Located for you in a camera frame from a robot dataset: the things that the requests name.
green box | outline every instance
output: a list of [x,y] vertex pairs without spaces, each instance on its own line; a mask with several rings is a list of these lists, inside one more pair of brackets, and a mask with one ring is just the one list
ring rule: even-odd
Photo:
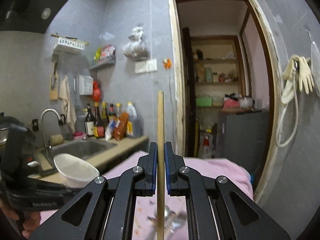
[[196,106],[199,106],[199,107],[212,106],[212,98],[196,98]]

triangular cutout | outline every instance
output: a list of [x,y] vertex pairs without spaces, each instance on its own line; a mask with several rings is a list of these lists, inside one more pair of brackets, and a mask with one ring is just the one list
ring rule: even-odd
[[257,221],[260,216],[236,192],[230,192],[230,197],[243,226]]
[[87,210],[88,204],[92,197],[92,192],[84,194],[76,203],[69,207],[62,215],[61,219],[74,226],[79,226]]

ceiling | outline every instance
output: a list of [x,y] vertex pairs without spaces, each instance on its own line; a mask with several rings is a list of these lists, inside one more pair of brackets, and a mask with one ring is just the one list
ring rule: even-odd
[[240,29],[247,5],[236,0],[197,0],[178,4],[182,28],[234,26]]

hose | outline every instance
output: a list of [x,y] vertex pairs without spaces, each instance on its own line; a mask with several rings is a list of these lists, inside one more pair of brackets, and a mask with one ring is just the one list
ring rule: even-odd
[[284,107],[283,112],[282,112],[282,115],[281,115],[281,118],[280,118],[280,123],[279,123],[277,131],[276,131],[276,145],[279,148],[286,147],[292,141],[294,135],[297,132],[297,128],[298,128],[299,109],[298,109],[296,75],[293,76],[293,94],[294,94],[294,101],[295,101],[295,106],[296,106],[296,123],[294,125],[294,129],[293,129],[293,132],[290,135],[290,137],[284,143],[280,143],[280,129],[282,128],[283,119],[284,119],[285,113],[287,112],[287,109],[288,109],[289,103],[287,103],[285,105],[285,107]]

white electrical switch plate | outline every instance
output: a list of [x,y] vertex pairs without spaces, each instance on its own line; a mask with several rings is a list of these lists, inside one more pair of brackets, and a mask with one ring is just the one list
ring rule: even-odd
[[145,73],[146,72],[146,61],[138,61],[135,63],[135,72],[137,74]]
[[156,58],[146,60],[146,72],[154,72],[154,71],[158,71]]

